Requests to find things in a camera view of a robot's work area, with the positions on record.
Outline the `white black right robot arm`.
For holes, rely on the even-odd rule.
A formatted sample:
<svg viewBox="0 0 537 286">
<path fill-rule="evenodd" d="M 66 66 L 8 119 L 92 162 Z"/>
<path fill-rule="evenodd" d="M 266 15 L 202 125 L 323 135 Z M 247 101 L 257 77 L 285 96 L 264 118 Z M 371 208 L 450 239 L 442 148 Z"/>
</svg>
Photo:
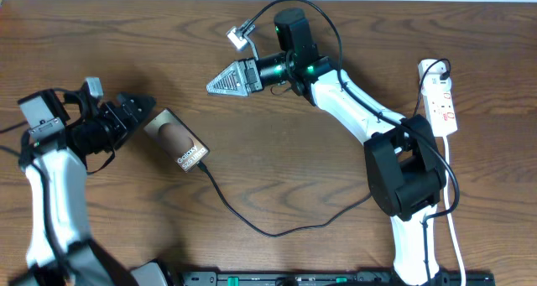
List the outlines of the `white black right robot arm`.
<svg viewBox="0 0 537 286">
<path fill-rule="evenodd" d="M 429 225 L 446 177 L 430 124 L 383 107 L 320 55 L 302 9 L 280 11 L 274 27 L 280 52 L 232 62 L 207 85 L 208 93 L 250 96 L 288 82 L 297 96 L 331 114 L 364 147 L 370 195 L 391 220 L 399 281 L 432 285 L 440 267 Z"/>
</svg>

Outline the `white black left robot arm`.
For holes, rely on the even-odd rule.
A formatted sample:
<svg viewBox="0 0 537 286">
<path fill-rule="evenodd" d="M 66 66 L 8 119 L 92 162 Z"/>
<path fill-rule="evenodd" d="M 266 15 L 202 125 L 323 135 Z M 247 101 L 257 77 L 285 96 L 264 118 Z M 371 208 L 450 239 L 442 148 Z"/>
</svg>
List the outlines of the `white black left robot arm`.
<svg viewBox="0 0 537 286">
<path fill-rule="evenodd" d="M 122 92 L 117 102 L 101 94 L 54 89 L 19 100 L 29 130 L 18 163 L 32 190 L 33 228 L 28 270 L 12 285 L 170 285 L 157 261 L 125 268 L 91 234 L 86 208 L 86 156 L 114 154 L 151 113 L 156 101 Z"/>
</svg>

